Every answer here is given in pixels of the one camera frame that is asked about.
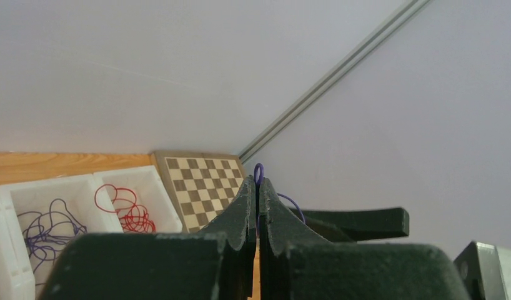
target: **white bin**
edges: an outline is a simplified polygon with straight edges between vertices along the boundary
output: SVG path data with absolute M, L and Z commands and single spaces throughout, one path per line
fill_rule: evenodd
M 9 237 L 5 209 L 0 202 L 0 299 L 29 299 L 26 297 L 29 295 L 25 295 L 25 293 L 22 271 L 19 268 L 11 238 Z
M 182 231 L 182 222 L 154 166 L 97 172 L 94 173 L 94 177 L 98 186 L 112 184 L 117 188 L 132 189 L 136 193 L 137 204 L 147 208 L 149 219 L 154 222 L 156 232 L 178 233 Z M 114 196 L 112 188 L 107 187 L 103 190 L 110 197 Z
M 22 235 L 22 231 L 31 224 L 36 216 L 26 215 L 19 218 L 17 215 L 28 211 L 46 213 L 49 211 L 51 202 L 56 198 L 64 200 L 68 211 L 87 228 L 89 233 L 122 232 L 121 227 L 117 226 L 117 218 L 113 214 L 101 211 L 94 204 L 96 189 L 97 184 L 91 174 L 0 186 L 1 203 L 6 210 L 9 234 L 21 269 L 29 266 L 32 270 L 40 260 L 34 256 L 28 258 Z M 98 195 L 97 199 L 100 205 L 111 206 L 107 195 Z M 56 202 L 55 205 L 56 210 L 64 210 L 62 203 Z M 42 221 L 42 225 L 48 228 L 49 218 L 45 217 Z M 52 232 L 53 234 L 73 235 L 71 226 L 59 226 L 55 230 Z M 55 245 L 55 248 L 61 249 L 63 246 Z M 51 261 L 42 263 L 34 274 L 35 282 L 37 284 L 46 282 L 51 268 Z M 37 294 L 40 293 L 42 287 L 43 285 L 36 286 Z

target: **white wall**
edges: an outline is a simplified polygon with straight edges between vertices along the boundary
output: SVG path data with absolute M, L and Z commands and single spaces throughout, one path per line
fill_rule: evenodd
M 410 213 L 511 247 L 511 0 L 433 0 L 249 161 L 303 208 Z
M 0 151 L 238 153 L 404 0 L 0 0 Z

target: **pile of red rubber bands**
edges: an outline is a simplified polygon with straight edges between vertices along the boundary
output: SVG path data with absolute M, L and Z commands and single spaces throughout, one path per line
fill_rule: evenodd
M 114 197 L 112 197 L 111 201 L 114 205 L 115 209 L 110 211 L 103 207 L 100 207 L 97 203 L 97 194 L 102 188 L 113 188 L 114 189 Z M 126 197 L 122 197 L 121 194 L 125 192 L 132 194 L 132 199 L 128 199 Z M 121 227 L 125 233 L 154 233 L 156 232 L 156 227 L 154 222 L 149 219 L 149 213 L 147 212 L 147 208 L 141 204 L 137 203 L 136 193 L 132 189 L 128 189 L 126 187 L 115 187 L 113 184 L 103 184 L 100 186 L 96 194 L 94 196 L 94 201 L 96 203 L 97 208 L 107 213 L 117 214 L 117 218 L 121 223 Z

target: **checkered board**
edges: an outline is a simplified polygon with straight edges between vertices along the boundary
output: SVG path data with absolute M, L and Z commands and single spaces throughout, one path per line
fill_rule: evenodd
M 190 233 L 202 229 L 232 202 L 245 177 L 235 156 L 162 154 L 153 155 L 184 229 Z

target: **wooden table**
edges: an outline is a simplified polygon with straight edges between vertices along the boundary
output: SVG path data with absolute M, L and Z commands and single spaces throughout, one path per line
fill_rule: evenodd
M 148 154 L 0 152 L 0 185 L 149 166 Z M 255 252 L 253 298 L 260 299 L 259 251 Z

